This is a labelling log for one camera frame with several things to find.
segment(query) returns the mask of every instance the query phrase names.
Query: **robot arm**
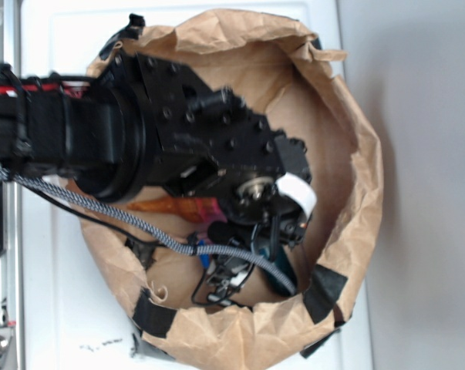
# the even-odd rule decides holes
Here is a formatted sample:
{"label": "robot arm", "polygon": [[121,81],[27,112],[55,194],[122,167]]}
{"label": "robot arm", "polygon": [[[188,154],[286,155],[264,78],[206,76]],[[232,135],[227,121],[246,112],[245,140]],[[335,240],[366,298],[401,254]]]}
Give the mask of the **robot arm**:
{"label": "robot arm", "polygon": [[[146,185],[215,197],[233,234],[302,241],[315,202],[304,143],[272,131],[231,89],[212,91],[189,66],[123,52],[97,79],[20,80],[7,65],[0,73],[0,167],[10,180],[73,178],[105,203]],[[311,199],[299,201],[286,181]],[[275,261],[277,246],[267,249]]]}

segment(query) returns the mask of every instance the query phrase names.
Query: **wire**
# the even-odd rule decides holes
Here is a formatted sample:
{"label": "wire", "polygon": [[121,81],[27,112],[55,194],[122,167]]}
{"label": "wire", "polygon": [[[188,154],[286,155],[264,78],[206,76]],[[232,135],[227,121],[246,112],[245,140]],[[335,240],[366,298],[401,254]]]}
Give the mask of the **wire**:
{"label": "wire", "polygon": [[216,304],[220,304],[222,303],[223,301],[226,301],[228,299],[230,299],[234,294],[238,293],[242,287],[244,286],[246,280],[251,276],[251,274],[253,273],[253,270],[254,270],[254,265],[253,264],[249,264],[249,270],[248,270],[248,274],[246,274],[246,276],[244,277],[244,279],[242,279],[241,283],[235,287],[235,288],[232,288],[231,291],[223,296],[222,298],[218,299],[217,301],[214,301],[214,302],[199,302],[196,300],[196,295],[198,293],[198,291],[201,289],[201,286],[203,285],[204,281],[205,281],[205,278],[207,276],[207,270],[203,270],[203,274],[201,275],[201,279],[200,281],[198,282],[196,288],[194,289],[193,291],[193,294],[191,295],[191,302],[193,302],[196,306],[200,306],[200,307],[211,307],[211,306],[215,306]]}
{"label": "wire", "polygon": [[102,226],[105,226],[105,227],[108,227],[109,229],[112,229],[114,231],[117,231],[118,233],[124,235],[125,237],[127,237],[128,239],[131,239],[132,241],[135,241],[137,242],[138,244],[142,244],[144,246],[147,246],[147,247],[165,247],[163,244],[161,244],[159,241],[157,240],[141,240],[139,239],[138,237],[135,237],[134,235],[132,235],[130,232],[124,230],[123,228],[121,227],[118,227],[114,224],[111,224],[109,222],[105,222],[103,220],[99,220],[98,218],[95,218],[95,217],[91,217],[91,216],[88,216],[87,214],[84,214],[82,212],[79,212],[77,210],[74,210],[70,207],[67,207],[66,205],[62,204],[61,202],[55,200],[54,198],[50,197],[49,195],[43,193],[42,191],[40,190],[35,190],[35,189],[32,189],[32,188],[29,188],[27,187],[28,190],[32,191],[33,193],[37,194],[39,197],[41,197],[42,199],[45,199],[47,200],[48,202],[50,202],[51,204],[53,204],[54,206],[58,207],[58,208],[61,208],[62,210],[65,210],[66,212],[70,213],[70,214],[74,214],[75,216],[79,217],[79,218],[82,218],[84,220],[88,220],[88,221],[91,221],[95,224],[99,224],[99,225],[102,225]]}
{"label": "wire", "polygon": [[167,247],[169,247],[171,250],[177,253],[186,255],[223,254],[230,257],[237,257],[242,260],[256,264],[257,266],[263,268],[268,273],[273,275],[273,277],[275,277],[279,283],[285,286],[290,295],[294,295],[297,290],[295,285],[291,282],[291,280],[283,271],[281,271],[270,261],[267,261],[263,257],[258,256],[256,254],[252,254],[250,251],[245,251],[243,249],[234,248],[222,244],[208,244],[203,246],[182,244],[174,240],[168,234],[164,233],[158,227],[155,227],[152,224],[148,224],[146,221],[124,210],[112,207],[109,204],[101,203],[97,200],[93,200],[88,197],[84,197],[83,195],[73,193],[72,191],[58,187],[51,183],[46,183],[42,179],[28,178],[20,175],[11,176],[8,170],[0,168],[0,180],[10,180],[9,177],[13,177],[13,180],[15,182],[23,185],[24,187],[41,190],[45,193],[48,193],[51,196],[62,198],[69,203],[84,207],[88,210],[92,210],[101,214],[105,214],[106,216],[115,218],[117,220],[121,220],[126,224],[130,224],[134,227],[137,227],[152,235],[153,237],[161,241],[163,244],[165,244]]}

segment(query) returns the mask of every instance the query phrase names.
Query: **black cable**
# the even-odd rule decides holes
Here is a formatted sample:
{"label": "black cable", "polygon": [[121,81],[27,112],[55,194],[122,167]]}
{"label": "black cable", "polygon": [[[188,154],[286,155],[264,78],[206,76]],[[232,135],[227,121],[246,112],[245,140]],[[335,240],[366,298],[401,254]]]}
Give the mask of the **black cable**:
{"label": "black cable", "polygon": [[37,194],[39,197],[41,197],[42,199],[45,199],[47,200],[48,202],[50,202],[51,204],[53,204],[54,206],[58,207],[58,208],[61,208],[62,210],[65,210],[66,212],[69,212],[71,214],[74,214],[75,216],[79,217],[79,218],[82,218],[84,220],[88,220],[88,221],[91,221],[95,224],[99,224],[99,225],[102,225],[102,226],[105,226],[105,227],[108,227],[109,229],[112,229],[114,231],[117,231],[118,233],[121,233],[122,235],[124,235],[125,237],[131,239],[132,241],[135,241],[139,244],[142,244],[144,246],[148,246],[148,247],[165,247],[163,244],[161,244],[159,241],[156,241],[156,240],[151,240],[151,241],[144,241],[144,240],[141,240],[139,239],[138,237],[135,237],[134,235],[132,235],[130,232],[124,230],[123,228],[121,227],[118,227],[114,224],[111,224],[109,222],[105,222],[105,221],[102,221],[102,220],[99,220],[98,218],[95,218],[95,217],[91,217],[91,216],[88,216],[86,214],[83,214],[77,210],[74,210],[70,207],[67,207],[66,205],[62,204],[61,202],[55,200],[54,198],[50,197],[49,195],[43,193],[42,191],[39,191],[39,190],[35,190],[35,189],[31,189],[31,188],[27,188],[29,189],[30,191],[32,191],[33,193]]}
{"label": "black cable", "polygon": [[271,229],[270,229],[269,260],[272,262],[277,259],[278,248],[280,247],[279,235],[280,235],[280,216],[276,214],[271,218]]}
{"label": "black cable", "polygon": [[242,279],[241,283],[237,287],[232,288],[231,291],[227,295],[223,296],[222,298],[218,299],[217,301],[215,301],[215,302],[206,302],[205,303],[205,302],[199,302],[199,301],[196,300],[196,294],[201,289],[201,286],[203,285],[203,283],[205,281],[205,278],[207,276],[207,270],[204,269],[203,270],[203,275],[201,275],[201,279],[198,282],[196,288],[194,289],[193,294],[191,295],[191,302],[193,302],[196,306],[201,306],[201,307],[211,307],[211,306],[215,306],[216,304],[222,303],[223,301],[231,298],[234,294],[238,293],[242,289],[242,287],[244,287],[244,284],[246,283],[248,278],[253,273],[253,270],[254,270],[254,264],[249,264],[248,273],[246,274],[244,279]]}

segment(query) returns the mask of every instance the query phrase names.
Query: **white surface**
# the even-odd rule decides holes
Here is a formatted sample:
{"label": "white surface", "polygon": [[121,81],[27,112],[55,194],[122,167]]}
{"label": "white surface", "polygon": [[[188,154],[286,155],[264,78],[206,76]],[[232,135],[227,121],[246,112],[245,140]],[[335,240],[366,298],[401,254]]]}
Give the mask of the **white surface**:
{"label": "white surface", "polygon": [[349,88],[382,138],[376,370],[465,370],[465,0],[340,0]]}
{"label": "white surface", "polygon": [[[24,74],[83,73],[106,40],[128,22],[131,12],[147,24],[175,25],[220,3],[167,1],[25,0],[22,15]],[[322,38],[325,48],[339,47],[334,1],[221,3],[228,8],[273,12],[300,19]],[[25,316],[28,369],[154,368],[184,365],[153,358],[131,358],[133,327],[93,263],[78,221],[24,192]],[[293,356],[273,369],[370,370],[372,368],[366,292],[353,319],[309,360]]]}

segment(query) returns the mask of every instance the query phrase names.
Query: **orange plastic piece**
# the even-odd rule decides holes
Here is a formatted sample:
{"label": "orange plastic piece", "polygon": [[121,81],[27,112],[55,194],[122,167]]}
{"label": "orange plastic piece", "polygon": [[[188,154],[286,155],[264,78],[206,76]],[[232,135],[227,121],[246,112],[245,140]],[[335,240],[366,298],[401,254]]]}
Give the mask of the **orange plastic piece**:
{"label": "orange plastic piece", "polygon": [[196,224],[204,224],[224,218],[216,198],[162,197],[128,204],[130,210],[176,214]]}

